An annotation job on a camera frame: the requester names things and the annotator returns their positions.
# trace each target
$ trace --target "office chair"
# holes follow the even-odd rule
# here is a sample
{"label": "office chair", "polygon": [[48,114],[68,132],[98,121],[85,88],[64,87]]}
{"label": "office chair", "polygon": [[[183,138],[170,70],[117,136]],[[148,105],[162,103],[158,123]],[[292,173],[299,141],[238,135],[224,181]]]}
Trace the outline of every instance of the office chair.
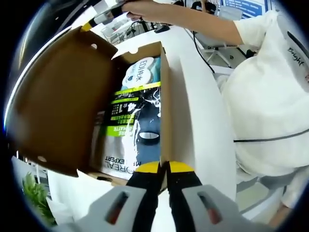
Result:
{"label": "office chair", "polygon": [[[229,6],[221,6],[218,17],[228,20],[240,20],[242,18],[243,11]],[[211,53],[207,62],[209,62],[214,55],[218,55],[229,68],[231,68],[231,63],[229,60],[219,51],[219,48],[229,48],[234,46],[229,46],[223,41],[213,40],[211,38],[205,37],[202,34],[197,33],[196,38],[203,45],[203,47],[207,47],[208,49],[202,50],[203,53]]]}

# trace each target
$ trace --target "black strap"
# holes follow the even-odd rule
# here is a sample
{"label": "black strap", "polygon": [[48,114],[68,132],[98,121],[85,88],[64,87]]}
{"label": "black strap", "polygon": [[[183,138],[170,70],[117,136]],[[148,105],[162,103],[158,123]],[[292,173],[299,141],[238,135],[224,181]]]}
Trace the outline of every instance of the black strap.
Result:
{"label": "black strap", "polygon": [[304,130],[300,133],[296,133],[296,134],[291,134],[291,135],[287,135],[287,136],[282,136],[282,137],[276,137],[276,138],[271,138],[271,139],[240,139],[240,140],[234,140],[234,143],[256,143],[256,142],[271,142],[271,141],[277,141],[277,140],[281,140],[281,139],[289,139],[289,138],[293,138],[305,133],[308,133],[309,129]]}

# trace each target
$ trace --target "brown cardboard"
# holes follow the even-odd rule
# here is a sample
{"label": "brown cardboard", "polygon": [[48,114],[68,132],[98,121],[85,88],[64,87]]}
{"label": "brown cardboard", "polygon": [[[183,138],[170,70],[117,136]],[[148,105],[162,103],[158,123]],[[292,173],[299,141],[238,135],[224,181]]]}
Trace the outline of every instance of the brown cardboard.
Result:
{"label": "brown cardboard", "polygon": [[21,154],[63,174],[77,176],[79,169],[123,184],[88,165],[95,117],[111,102],[130,63],[160,55],[161,160],[169,160],[172,137],[165,51],[156,42],[112,59],[116,52],[96,34],[75,29],[40,55],[17,90],[8,116],[8,134]]}

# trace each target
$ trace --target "hand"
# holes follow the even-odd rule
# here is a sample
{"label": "hand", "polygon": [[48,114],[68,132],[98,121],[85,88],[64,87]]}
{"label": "hand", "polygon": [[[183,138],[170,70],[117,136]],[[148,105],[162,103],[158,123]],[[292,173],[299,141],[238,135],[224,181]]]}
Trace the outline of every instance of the hand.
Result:
{"label": "hand", "polygon": [[278,211],[268,224],[273,228],[279,227],[287,219],[291,211],[292,209],[281,204]]}
{"label": "hand", "polygon": [[132,20],[143,18],[148,22],[160,22],[163,4],[152,0],[139,0],[128,2],[122,6],[124,12],[129,12],[127,16]]}

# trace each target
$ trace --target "product box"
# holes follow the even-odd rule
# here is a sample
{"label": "product box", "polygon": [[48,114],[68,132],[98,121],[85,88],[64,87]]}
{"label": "product box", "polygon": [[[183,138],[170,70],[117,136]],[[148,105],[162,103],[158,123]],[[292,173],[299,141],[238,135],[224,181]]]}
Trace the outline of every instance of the product box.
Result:
{"label": "product box", "polygon": [[169,64],[161,42],[135,54],[113,58],[117,49],[92,32],[74,29],[43,51],[19,85],[7,118],[16,149],[53,171],[77,176],[77,169],[117,184],[126,181],[89,165],[98,112],[122,86],[128,67],[145,57],[161,57],[161,161],[172,156]]}

